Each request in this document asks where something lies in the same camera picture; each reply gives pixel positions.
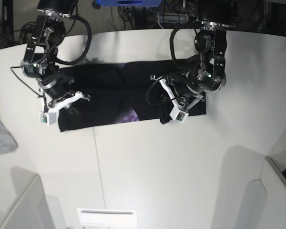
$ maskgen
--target black cloth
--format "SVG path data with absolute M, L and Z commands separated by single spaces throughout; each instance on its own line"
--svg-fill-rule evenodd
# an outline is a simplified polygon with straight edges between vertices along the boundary
M 161 76 L 177 71 L 172 61 L 131 62 L 126 64 L 89 64 L 61 69 L 66 75 L 73 76 L 72 90 L 91 96 L 74 102 L 69 110 L 61 109 L 60 130 L 76 130 L 92 126 L 117 123 L 117 118 L 127 110 L 133 109 L 139 120 L 161 119 L 165 124 L 171 119 L 171 102 L 152 106 L 146 101 L 148 88 L 154 82 L 150 76 Z M 157 100 L 163 94 L 160 84 L 151 91 L 150 100 Z M 205 102 L 200 102 L 190 110 L 190 115 L 205 115 Z

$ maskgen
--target white table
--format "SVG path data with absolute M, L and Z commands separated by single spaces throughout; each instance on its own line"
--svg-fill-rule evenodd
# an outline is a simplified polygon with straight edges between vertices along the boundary
M 170 32 L 97 34 L 87 61 L 170 59 Z M 25 46 L 0 50 L 0 119 L 19 144 L 16 153 L 0 156 L 2 211 L 16 195 L 10 170 L 22 167 L 40 174 L 75 229 L 76 208 L 137 209 L 140 229 L 233 229 L 265 155 L 285 150 L 286 38 L 228 32 L 227 39 L 227 84 L 208 93 L 207 115 L 184 125 L 150 120 L 65 133 L 39 124 L 39 100 L 10 72 Z M 195 53 L 193 40 L 193 31 L 178 32 L 178 58 Z M 59 57 L 75 59 L 83 44 L 83 36 L 65 39 Z

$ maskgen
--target blue box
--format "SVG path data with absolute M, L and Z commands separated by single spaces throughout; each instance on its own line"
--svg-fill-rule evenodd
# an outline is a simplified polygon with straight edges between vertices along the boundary
M 162 0 L 100 0 L 103 6 L 154 6 L 158 7 Z

